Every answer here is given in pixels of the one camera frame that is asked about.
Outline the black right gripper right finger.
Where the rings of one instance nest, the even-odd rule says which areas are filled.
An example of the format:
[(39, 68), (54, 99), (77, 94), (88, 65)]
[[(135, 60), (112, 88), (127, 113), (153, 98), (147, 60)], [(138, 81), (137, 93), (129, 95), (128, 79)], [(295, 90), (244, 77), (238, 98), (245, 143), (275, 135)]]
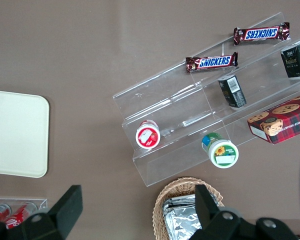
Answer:
[(229, 210), (220, 209), (205, 185), (195, 187), (195, 210), (201, 229), (194, 233), (196, 240), (236, 240), (240, 218)]

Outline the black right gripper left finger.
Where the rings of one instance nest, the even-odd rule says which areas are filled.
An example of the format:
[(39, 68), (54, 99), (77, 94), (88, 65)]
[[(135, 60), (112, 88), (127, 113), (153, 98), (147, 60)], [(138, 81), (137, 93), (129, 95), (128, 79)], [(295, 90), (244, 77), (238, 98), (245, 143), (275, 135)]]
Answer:
[(21, 225), (24, 240), (65, 240), (83, 212), (82, 186), (72, 185), (48, 212)]

